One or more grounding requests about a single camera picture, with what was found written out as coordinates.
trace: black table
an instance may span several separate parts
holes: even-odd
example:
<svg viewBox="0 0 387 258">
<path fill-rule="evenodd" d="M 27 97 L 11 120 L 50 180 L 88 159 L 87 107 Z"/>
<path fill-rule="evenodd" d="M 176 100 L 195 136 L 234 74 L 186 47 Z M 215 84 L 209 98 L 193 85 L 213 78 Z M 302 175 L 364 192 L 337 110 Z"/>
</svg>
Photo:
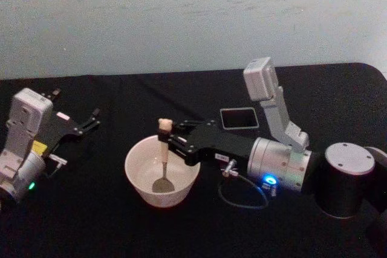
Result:
<svg viewBox="0 0 387 258">
<path fill-rule="evenodd" d="M 346 141 L 387 150 L 387 81 L 361 63 L 277 68 L 292 121 L 310 149 Z M 350 220 L 323 214 L 313 196 L 282 191 L 269 208 L 242 210 L 217 195 L 221 175 L 202 164 L 178 206 L 148 206 L 126 179 L 128 150 L 154 135 L 157 119 L 219 116 L 254 106 L 260 128 L 237 134 L 270 138 L 263 110 L 249 100 L 242 71 L 82 76 L 0 82 L 0 124 L 13 94 L 62 88 L 54 109 L 83 121 L 95 107 L 102 125 L 57 154 L 68 165 L 37 182 L 0 217 L 0 257 L 375 257 L 364 235 L 378 213 L 364 202 Z M 4 145 L 5 126 L 0 126 Z M 242 198 L 256 198 L 249 191 Z"/>
</svg>

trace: sticker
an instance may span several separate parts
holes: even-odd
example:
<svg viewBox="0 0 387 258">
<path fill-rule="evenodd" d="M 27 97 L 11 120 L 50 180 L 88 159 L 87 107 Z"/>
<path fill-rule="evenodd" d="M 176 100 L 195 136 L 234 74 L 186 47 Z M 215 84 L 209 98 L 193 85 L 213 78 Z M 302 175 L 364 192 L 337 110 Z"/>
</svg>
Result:
<svg viewBox="0 0 387 258">
<path fill-rule="evenodd" d="M 228 156 L 225 156 L 225 155 L 221 155 L 221 154 L 218 154 L 216 153 L 215 154 L 215 159 L 217 160 L 221 160 L 221 161 L 225 161 L 225 162 L 229 162 L 230 158 Z"/>
<path fill-rule="evenodd" d="M 47 145 L 40 143 L 38 141 L 34 141 L 34 143 L 32 144 L 32 150 L 35 151 L 40 156 L 43 155 L 46 149 L 47 149 Z"/>
<path fill-rule="evenodd" d="M 58 112 L 56 115 L 57 115 L 58 117 L 64 119 L 64 120 L 66 120 L 66 121 L 68 121 L 68 120 L 70 119 L 69 116 L 67 116 L 66 114 L 61 113 L 61 112 Z"/>
</svg>

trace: blue led light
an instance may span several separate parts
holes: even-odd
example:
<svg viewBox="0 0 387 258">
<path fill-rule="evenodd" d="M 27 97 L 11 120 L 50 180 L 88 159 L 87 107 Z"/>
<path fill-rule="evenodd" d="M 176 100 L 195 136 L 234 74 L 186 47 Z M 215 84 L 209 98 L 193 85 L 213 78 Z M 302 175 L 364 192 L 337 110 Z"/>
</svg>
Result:
<svg viewBox="0 0 387 258">
<path fill-rule="evenodd" d="M 267 182 L 268 184 L 276 184 L 277 183 L 277 179 L 272 175 L 265 175 L 264 181 Z"/>
</svg>

